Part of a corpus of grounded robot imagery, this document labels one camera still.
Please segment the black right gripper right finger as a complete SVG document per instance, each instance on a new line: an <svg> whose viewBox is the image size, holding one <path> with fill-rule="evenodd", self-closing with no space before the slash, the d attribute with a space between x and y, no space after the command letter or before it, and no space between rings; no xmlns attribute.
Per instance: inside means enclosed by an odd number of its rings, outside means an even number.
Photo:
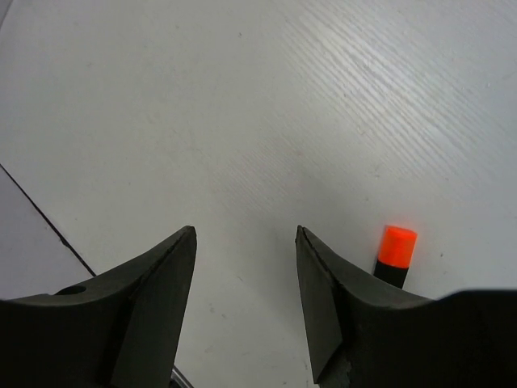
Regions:
<svg viewBox="0 0 517 388"><path fill-rule="evenodd" d="M356 267L303 226L296 269L318 386L515 386L515 291L421 297Z"/></svg>

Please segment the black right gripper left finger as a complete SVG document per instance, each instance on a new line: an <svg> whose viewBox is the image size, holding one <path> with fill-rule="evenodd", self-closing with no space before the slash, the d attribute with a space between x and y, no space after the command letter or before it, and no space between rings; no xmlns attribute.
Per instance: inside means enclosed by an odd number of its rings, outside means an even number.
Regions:
<svg viewBox="0 0 517 388"><path fill-rule="evenodd" d="M2 301L2 386L167 387L196 247L186 226L58 293Z"/></svg>

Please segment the orange cap black highlighter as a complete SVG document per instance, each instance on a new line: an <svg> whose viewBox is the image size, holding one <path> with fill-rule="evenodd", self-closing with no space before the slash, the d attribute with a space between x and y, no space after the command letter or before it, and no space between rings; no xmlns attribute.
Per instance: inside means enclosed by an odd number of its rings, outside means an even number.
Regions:
<svg viewBox="0 0 517 388"><path fill-rule="evenodd" d="M413 257L418 234L398 226L386 226L373 276L402 289Z"/></svg>

